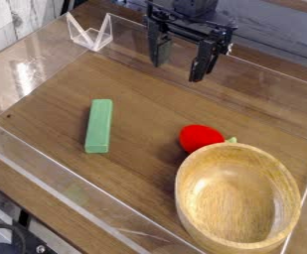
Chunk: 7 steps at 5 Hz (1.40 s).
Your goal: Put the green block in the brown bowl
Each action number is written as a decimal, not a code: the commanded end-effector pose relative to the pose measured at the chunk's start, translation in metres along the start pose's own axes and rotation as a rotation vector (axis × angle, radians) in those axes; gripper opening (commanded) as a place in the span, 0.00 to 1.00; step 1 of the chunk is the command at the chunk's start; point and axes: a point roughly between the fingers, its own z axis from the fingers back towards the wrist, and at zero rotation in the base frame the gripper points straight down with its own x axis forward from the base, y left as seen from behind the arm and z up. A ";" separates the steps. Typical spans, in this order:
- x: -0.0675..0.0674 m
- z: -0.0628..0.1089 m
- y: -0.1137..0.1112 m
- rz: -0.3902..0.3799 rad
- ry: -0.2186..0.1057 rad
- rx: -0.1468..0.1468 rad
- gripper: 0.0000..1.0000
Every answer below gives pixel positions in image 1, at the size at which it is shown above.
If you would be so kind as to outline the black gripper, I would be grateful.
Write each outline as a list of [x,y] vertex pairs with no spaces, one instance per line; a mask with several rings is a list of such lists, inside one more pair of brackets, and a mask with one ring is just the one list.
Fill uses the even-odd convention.
[[190,82],[204,79],[212,72],[220,55],[225,55],[231,49],[231,35],[237,24],[233,17],[217,11],[219,1],[146,0],[149,56],[156,67],[164,64],[170,56],[172,37],[165,23],[180,26],[192,33],[209,34],[198,42],[190,67]]

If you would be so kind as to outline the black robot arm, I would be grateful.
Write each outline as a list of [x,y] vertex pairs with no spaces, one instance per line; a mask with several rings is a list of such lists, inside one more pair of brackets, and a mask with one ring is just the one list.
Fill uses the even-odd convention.
[[217,12],[219,0],[146,0],[145,23],[149,57],[158,67],[170,57],[176,36],[197,45],[189,82],[198,82],[213,71],[220,55],[232,47],[235,20]]

